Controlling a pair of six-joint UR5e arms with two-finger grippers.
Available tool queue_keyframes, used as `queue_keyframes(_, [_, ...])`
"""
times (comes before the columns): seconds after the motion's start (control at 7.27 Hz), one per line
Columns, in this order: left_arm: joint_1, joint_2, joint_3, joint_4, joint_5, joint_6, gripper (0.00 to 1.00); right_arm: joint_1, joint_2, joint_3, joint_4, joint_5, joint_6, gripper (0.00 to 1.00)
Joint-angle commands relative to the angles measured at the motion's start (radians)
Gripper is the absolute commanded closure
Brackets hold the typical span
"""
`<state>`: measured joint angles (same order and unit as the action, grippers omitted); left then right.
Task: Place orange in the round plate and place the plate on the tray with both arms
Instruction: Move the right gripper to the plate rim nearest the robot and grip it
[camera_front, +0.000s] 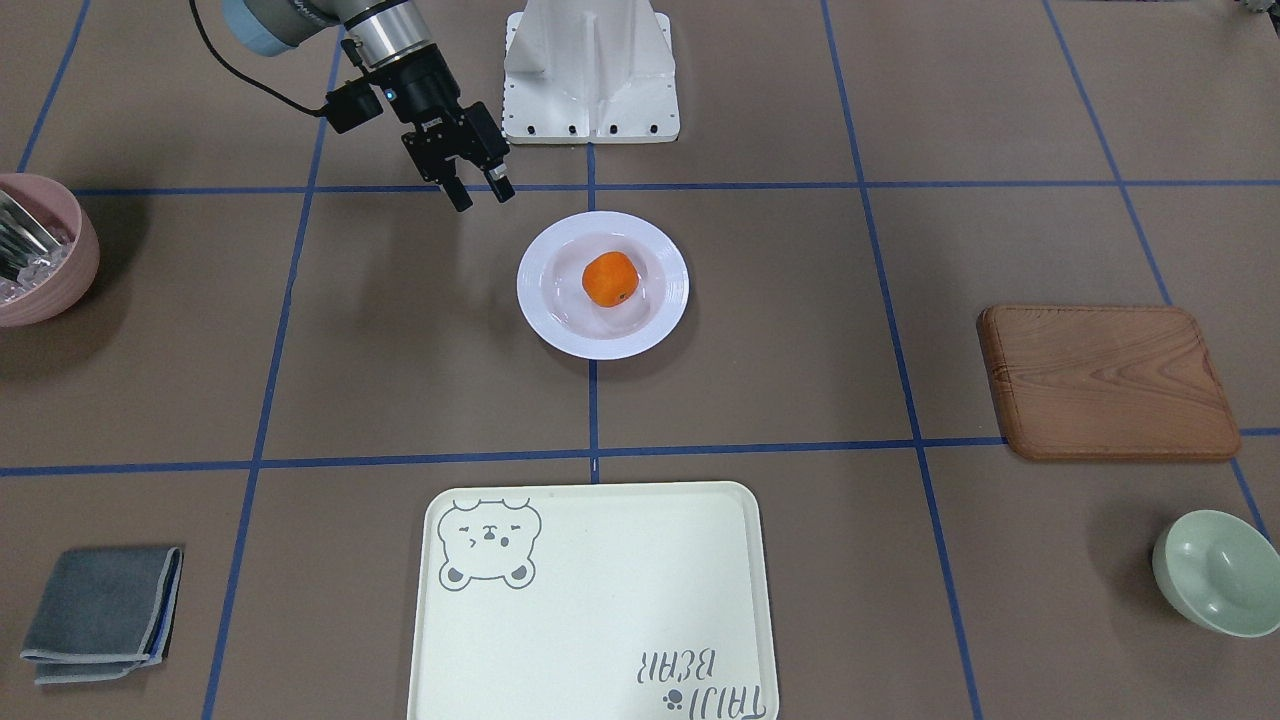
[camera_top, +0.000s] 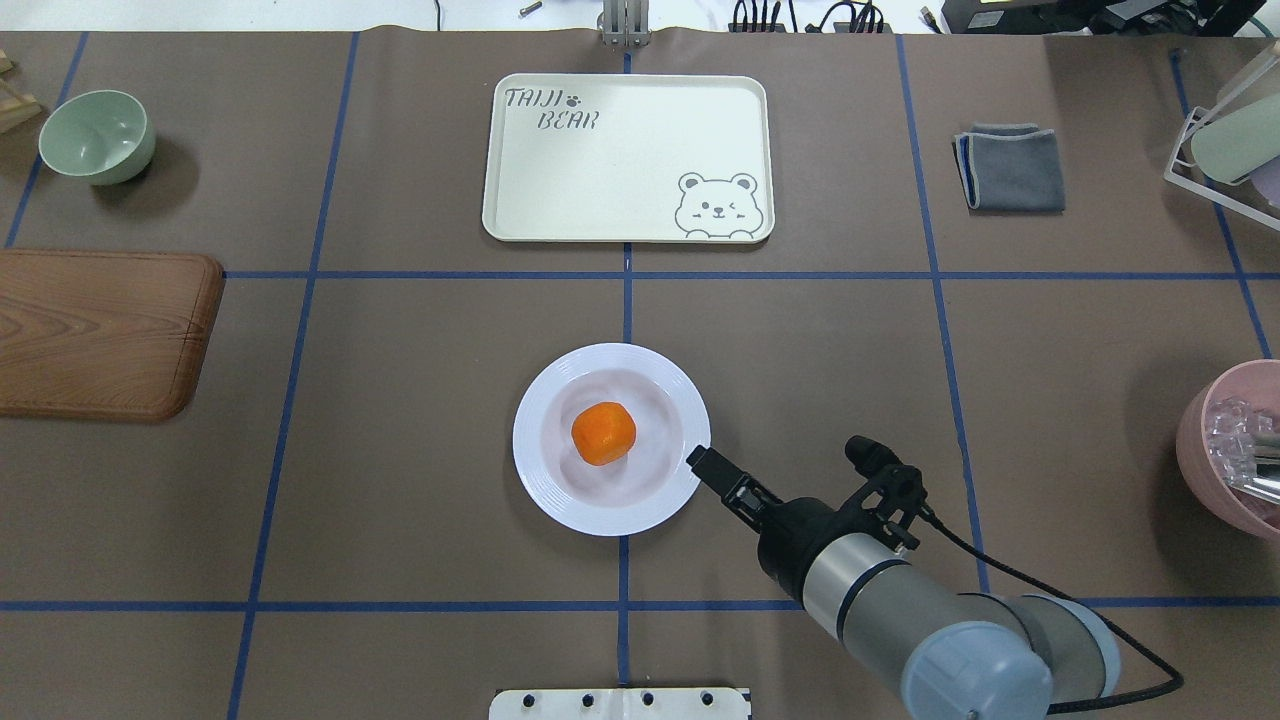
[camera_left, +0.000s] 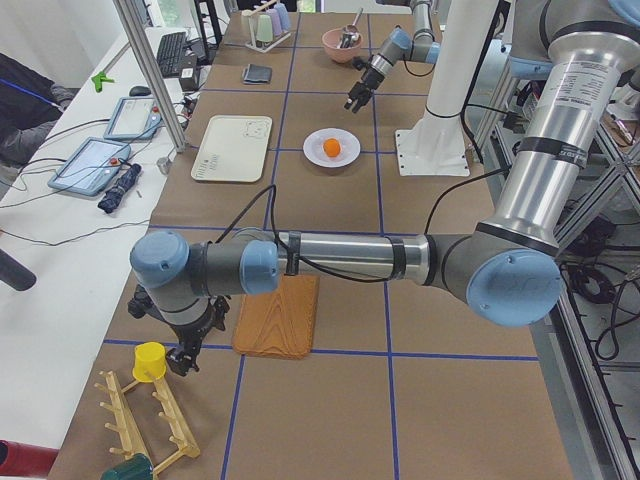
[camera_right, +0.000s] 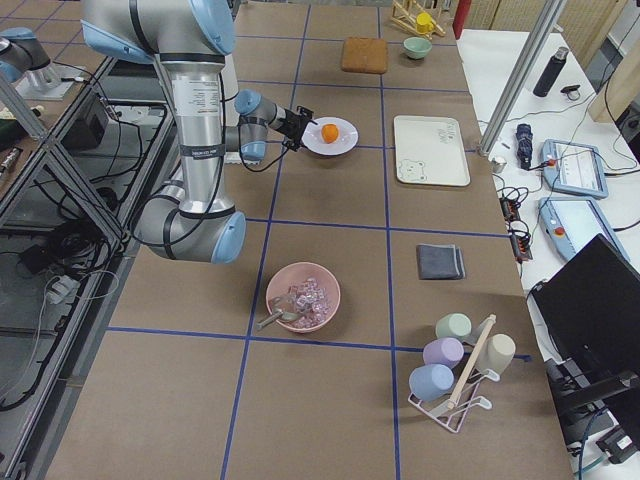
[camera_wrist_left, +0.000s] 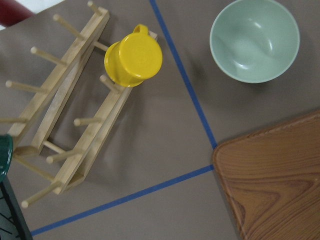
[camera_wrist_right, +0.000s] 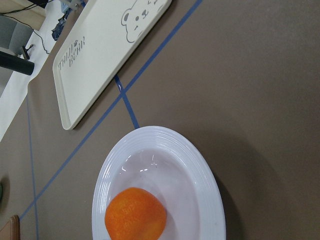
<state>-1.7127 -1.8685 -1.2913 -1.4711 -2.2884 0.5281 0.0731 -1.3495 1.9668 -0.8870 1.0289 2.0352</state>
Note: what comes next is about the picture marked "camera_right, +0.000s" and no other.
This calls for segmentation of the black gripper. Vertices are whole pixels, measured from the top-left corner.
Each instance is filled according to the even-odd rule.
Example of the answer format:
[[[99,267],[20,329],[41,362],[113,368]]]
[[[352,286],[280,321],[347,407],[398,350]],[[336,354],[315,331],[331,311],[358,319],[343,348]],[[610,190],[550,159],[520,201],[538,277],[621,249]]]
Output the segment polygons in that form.
[[[277,105],[272,120],[272,129],[284,136],[282,144],[291,151],[297,151],[303,144],[302,137],[309,123],[318,125],[313,119],[314,112],[299,105],[297,111]]]

